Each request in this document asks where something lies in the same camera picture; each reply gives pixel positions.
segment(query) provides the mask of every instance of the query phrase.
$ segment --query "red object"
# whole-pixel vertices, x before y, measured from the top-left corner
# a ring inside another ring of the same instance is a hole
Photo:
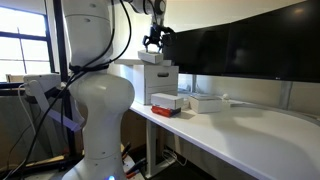
[[[173,109],[163,108],[163,107],[159,107],[159,106],[152,106],[151,111],[153,113],[159,114],[161,116],[171,117],[171,116],[181,112],[181,108],[173,110]]]
[[[155,114],[159,114],[165,117],[170,117],[171,116],[171,110],[170,109],[165,109],[159,106],[152,106],[151,111]]]
[[[136,172],[132,172],[132,173],[126,175],[126,178],[127,178],[127,179],[131,179],[131,178],[132,178],[133,176],[135,176],[135,175],[137,175],[137,173],[136,173]]]

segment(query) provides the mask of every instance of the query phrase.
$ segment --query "white table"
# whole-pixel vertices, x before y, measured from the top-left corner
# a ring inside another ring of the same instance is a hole
[[[160,125],[258,179],[320,179],[320,123],[293,113],[235,105],[228,111],[172,118],[134,102],[147,121],[147,177],[168,166],[155,164],[154,125]]]

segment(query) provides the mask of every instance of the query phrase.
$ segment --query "black cable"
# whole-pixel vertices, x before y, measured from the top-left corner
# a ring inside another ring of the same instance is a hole
[[[156,20],[156,24],[158,24],[158,18],[157,18],[156,8],[153,6],[151,0],[148,0],[148,2],[151,4],[152,10],[153,10],[153,15],[154,15],[154,18],[155,18],[155,20]]]
[[[64,133],[64,119],[63,119],[65,97],[66,97],[66,93],[65,93],[65,94],[63,95],[63,97],[61,98],[60,127],[61,127],[62,138],[63,138],[64,142],[65,142],[66,144],[68,144],[68,141],[67,141],[67,138],[66,138],[66,134]]]
[[[129,25],[129,38],[128,38],[128,42],[125,46],[125,48],[123,49],[123,51],[114,59],[110,60],[109,62],[106,62],[106,63],[103,63],[101,64],[100,66],[104,66],[104,65],[108,65],[108,64],[111,64],[112,62],[118,60],[128,49],[129,45],[130,45],[130,42],[131,42],[131,37],[132,37],[132,25],[131,25],[131,20],[130,20],[130,17],[129,17],[129,13],[127,11],[127,8],[125,7],[125,5],[123,4],[123,0],[119,0],[120,3],[121,3],[121,6],[127,16],[127,20],[128,20],[128,25]]]
[[[120,2],[121,2],[121,5],[122,5],[122,7],[124,8],[124,10],[125,10],[125,12],[126,12],[127,18],[129,18],[128,12],[127,12],[124,4],[123,4],[123,1],[120,0]],[[111,0],[111,3],[112,3],[112,7],[114,8],[114,1]],[[130,42],[130,40],[131,40],[131,22],[130,22],[130,19],[129,19],[129,24],[130,24],[130,39],[129,39],[129,42]],[[106,48],[106,50],[105,50],[103,53],[101,53],[98,57],[96,57],[95,59],[93,59],[92,61],[90,61],[89,63],[87,63],[85,66],[81,67],[80,70],[83,70],[83,69],[85,69],[87,66],[89,66],[90,64],[96,62],[97,60],[99,60],[100,58],[102,58],[102,57],[105,55],[105,53],[107,53],[107,52],[109,51],[109,49],[110,49],[110,47],[111,47],[111,45],[112,45],[112,41],[113,41],[113,39],[114,39],[114,34],[115,34],[115,26],[113,26],[112,35],[111,35],[111,40],[110,40],[110,42],[109,42],[108,47]],[[32,140],[32,143],[31,143],[31,146],[30,146],[30,148],[29,148],[28,154],[27,154],[27,156],[26,156],[25,162],[24,162],[23,165],[20,167],[20,168],[22,168],[21,177],[23,177],[24,169],[25,169],[26,164],[28,163],[28,160],[29,160],[29,158],[30,158],[30,156],[31,156],[33,147],[34,147],[34,145],[35,145],[36,139],[37,139],[37,137],[38,137],[38,135],[39,135],[39,132],[40,132],[40,129],[41,129],[41,127],[42,127],[42,124],[43,124],[43,122],[44,122],[44,120],[45,120],[45,117],[48,115],[49,111],[52,109],[52,107],[54,106],[54,104],[57,102],[58,98],[59,98],[61,95],[62,95],[62,96],[65,95],[68,87],[69,87],[73,82],[75,82],[76,80],[78,80],[79,78],[81,78],[83,75],[85,75],[86,73],[87,73],[87,72],[82,72],[82,73],[74,74],[74,75],[68,80],[68,82],[67,82],[67,84],[66,84],[66,87],[59,92],[59,94],[57,95],[57,97],[54,99],[54,101],[50,104],[49,108],[48,108],[48,109],[46,110],[46,112],[44,113],[44,115],[43,115],[43,117],[41,118],[40,123],[39,123],[39,125],[38,125],[38,127],[37,127],[36,134],[35,134],[35,136],[34,136],[34,138],[33,138],[33,140]]]
[[[114,8],[114,1],[111,0],[111,4],[112,4],[112,8]],[[80,68],[80,71],[82,71],[83,69],[85,69],[86,67],[88,67],[90,64],[98,61],[100,58],[102,58],[110,49],[110,47],[112,46],[112,42],[114,39],[114,34],[115,34],[115,22],[113,21],[113,27],[112,27],[112,33],[111,33],[111,39],[109,41],[109,44],[107,46],[107,48],[105,49],[105,51],[103,51],[103,53],[101,53],[99,56],[97,56],[96,58],[94,58],[92,61],[88,62],[87,64],[85,64],[83,67]]]
[[[34,121],[37,121],[37,119],[40,117],[41,115],[41,109],[39,108],[39,113],[38,115],[34,118]],[[27,126],[22,133],[20,134],[18,140],[14,143],[14,145],[11,147],[9,154],[8,154],[8,158],[7,158],[7,168],[6,170],[1,174],[0,178],[2,178],[2,176],[9,171],[9,166],[10,166],[10,157],[11,157],[11,153],[13,152],[14,148],[18,145],[18,143],[20,142],[20,140],[22,139],[23,135],[27,132],[27,130],[31,127],[31,124],[29,126]]]
[[[67,91],[68,87],[72,84],[71,82],[72,82],[73,78],[75,78],[75,76],[76,76],[76,74],[74,74],[74,75],[69,79],[69,81],[67,82],[66,87],[63,88],[63,90],[61,90],[61,91],[59,92],[59,94],[57,95],[57,97],[56,97],[56,98],[54,99],[54,101],[50,104],[49,108],[47,109],[47,111],[46,111],[46,112],[44,113],[44,115],[42,116],[42,118],[41,118],[41,120],[40,120],[40,123],[39,123],[39,125],[38,125],[38,127],[37,127],[36,134],[34,135],[34,138],[33,138],[33,140],[32,140],[31,146],[30,146],[30,148],[29,148],[28,154],[27,154],[27,156],[26,156],[26,159],[25,159],[23,165],[20,167],[20,168],[22,168],[22,171],[21,171],[21,176],[22,176],[22,177],[23,177],[23,171],[24,171],[25,166],[26,166],[26,164],[28,163],[28,160],[29,160],[29,158],[30,158],[30,156],[31,156],[33,147],[34,147],[34,145],[35,145],[35,143],[36,143],[37,137],[38,137],[38,135],[39,135],[40,129],[41,129],[41,127],[42,127],[42,124],[43,124],[46,116],[48,115],[49,111],[52,109],[52,107],[54,106],[54,104],[57,102],[57,100],[59,99],[59,97],[60,97],[61,95],[63,95],[63,94]]]
[[[111,3],[112,3],[112,7],[114,8],[114,1],[111,0]],[[109,49],[110,49],[110,47],[111,47],[111,45],[112,45],[112,41],[113,41],[113,39],[114,39],[114,34],[115,34],[115,26],[113,26],[112,35],[111,35],[111,40],[110,40],[110,42],[109,42],[108,47],[106,48],[106,50],[105,50],[103,53],[101,53],[98,57],[96,57],[95,59],[93,59],[92,61],[90,61],[89,63],[87,63],[85,66],[81,67],[80,70],[83,70],[84,68],[86,68],[86,67],[89,66],[90,64],[92,64],[92,63],[94,63],[95,61],[99,60],[101,57],[104,56],[105,53],[107,53],[107,52],[109,51]],[[76,80],[78,80],[79,78],[81,78],[83,75],[85,75],[86,73],[87,73],[87,72],[79,73],[80,75],[79,75],[79,74],[74,74],[74,75],[69,79],[69,81],[67,82],[66,87],[65,87],[62,91],[59,92],[59,94],[57,95],[57,97],[54,99],[54,101],[50,104],[50,106],[49,106],[49,108],[47,109],[47,111],[44,113],[44,115],[43,115],[43,117],[42,117],[42,119],[41,119],[41,121],[40,121],[40,123],[39,123],[39,126],[37,127],[37,131],[36,131],[35,137],[34,137],[33,140],[32,140],[31,146],[30,146],[29,151],[28,151],[28,154],[27,154],[27,156],[26,156],[26,161],[24,162],[24,164],[23,164],[23,166],[22,166],[22,168],[23,168],[22,171],[21,171],[21,173],[22,173],[21,176],[22,176],[22,177],[23,177],[24,168],[25,168],[25,166],[26,166],[26,164],[27,164],[27,162],[28,162],[28,160],[29,160],[29,158],[30,158],[30,156],[31,156],[33,146],[34,146],[35,141],[36,141],[36,139],[37,139],[37,137],[38,137],[39,131],[40,131],[41,126],[42,126],[42,124],[43,124],[43,122],[44,122],[44,120],[45,120],[45,117],[48,115],[49,111],[52,109],[52,107],[54,106],[54,104],[57,102],[58,98],[59,98],[61,95],[62,95],[62,97],[64,96],[64,93],[66,93],[68,87],[69,87],[73,82],[75,82]]]
[[[146,11],[146,0],[143,0],[142,2],[142,6],[143,6],[143,11],[146,15],[148,15],[147,11]]]

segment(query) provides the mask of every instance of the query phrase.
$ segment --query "black monitor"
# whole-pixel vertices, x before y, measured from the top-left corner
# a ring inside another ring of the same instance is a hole
[[[227,76],[320,82],[320,3],[232,23],[227,52]]]
[[[176,33],[175,42],[163,48],[164,58],[180,73],[220,76],[225,71],[229,24]]]
[[[163,53],[180,73],[320,82],[320,1],[179,32]]]

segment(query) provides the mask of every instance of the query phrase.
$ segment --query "white box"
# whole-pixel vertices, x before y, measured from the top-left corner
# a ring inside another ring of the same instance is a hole
[[[149,63],[147,61],[142,61],[141,59],[118,59],[114,62],[114,64],[121,64],[121,65],[127,65],[127,66],[133,66],[133,65],[154,65],[153,63]],[[171,60],[163,60],[157,65],[161,66],[171,66],[172,61]]]
[[[179,109],[183,106],[183,98],[163,93],[156,93],[151,95],[151,104],[164,108]]]
[[[138,51],[138,58],[152,64],[158,64],[163,61],[163,54],[146,50]]]
[[[222,100],[216,96],[189,96],[190,107],[196,113],[219,112],[222,109]]]
[[[144,105],[151,104],[151,95],[165,93],[178,94],[178,66],[134,65],[133,86],[135,101]]]

